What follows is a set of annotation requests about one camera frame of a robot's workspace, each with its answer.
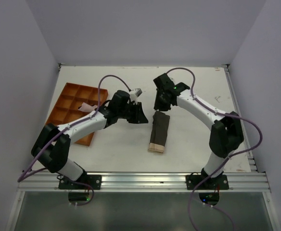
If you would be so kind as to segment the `olive underwear with cream waistband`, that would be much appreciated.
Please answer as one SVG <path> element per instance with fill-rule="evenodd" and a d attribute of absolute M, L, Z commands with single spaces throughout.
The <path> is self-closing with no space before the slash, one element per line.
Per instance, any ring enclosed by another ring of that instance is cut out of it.
<path fill-rule="evenodd" d="M 163 154 L 167 141 L 170 116 L 162 112 L 155 111 L 153 115 L 153 127 L 149 142 L 148 151 Z"/>

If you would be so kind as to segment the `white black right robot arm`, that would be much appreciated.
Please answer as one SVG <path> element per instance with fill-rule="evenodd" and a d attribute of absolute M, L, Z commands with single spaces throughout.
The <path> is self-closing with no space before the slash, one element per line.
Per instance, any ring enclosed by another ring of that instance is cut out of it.
<path fill-rule="evenodd" d="M 240 120 L 236 118 L 235 112 L 226 114 L 199 100 L 182 82 L 177 85 L 170 80 L 166 83 L 157 83 L 154 108 L 164 112 L 170 110 L 171 106 L 188 111 L 210 130 L 211 154 L 201 171 L 201 184 L 207 189 L 212 189 L 223 173 L 222 164 L 244 141 Z"/>

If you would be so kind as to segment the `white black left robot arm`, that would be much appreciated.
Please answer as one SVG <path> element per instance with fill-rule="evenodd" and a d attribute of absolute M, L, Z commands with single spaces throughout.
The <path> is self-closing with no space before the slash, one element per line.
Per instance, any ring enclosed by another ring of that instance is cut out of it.
<path fill-rule="evenodd" d="M 138 97 L 140 88 L 125 92 L 118 90 L 109 100 L 90 114 L 73 122 L 55 126 L 47 124 L 41 131 L 31 154 L 51 173 L 59 173 L 69 179 L 70 184 L 81 189 L 87 183 L 85 170 L 68 158 L 71 144 L 81 138 L 125 119 L 131 124 L 147 124 L 142 104 Z"/>

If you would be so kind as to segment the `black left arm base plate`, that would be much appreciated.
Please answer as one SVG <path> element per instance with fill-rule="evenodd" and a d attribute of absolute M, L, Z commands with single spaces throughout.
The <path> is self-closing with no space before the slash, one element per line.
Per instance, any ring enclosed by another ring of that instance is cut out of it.
<path fill-rule="evenodd" d="M 57 179 L 59 180 L 58 188 L 60 190 L 100 190 L 102 184 L 102 175 L 83 175 L 78 180 L 73 181 L 58 175 Z"/>

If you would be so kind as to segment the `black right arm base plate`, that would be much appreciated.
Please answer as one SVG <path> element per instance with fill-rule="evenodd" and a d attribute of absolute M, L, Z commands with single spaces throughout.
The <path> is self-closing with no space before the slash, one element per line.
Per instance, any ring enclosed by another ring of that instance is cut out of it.
<path fill-rule="evenodd" d="M 186 175 L 185 181 L 187 190 L 193 190 L 203 179 L 204 176 L 198 174 Z M 205 182 L 201 183 L 197 187 L 197 190 L 228 190 L 229 188 L 228 178 L 226 175 L 222 174 L 221 176 L 218 176 L 216 178 L 209 178 Z"/>

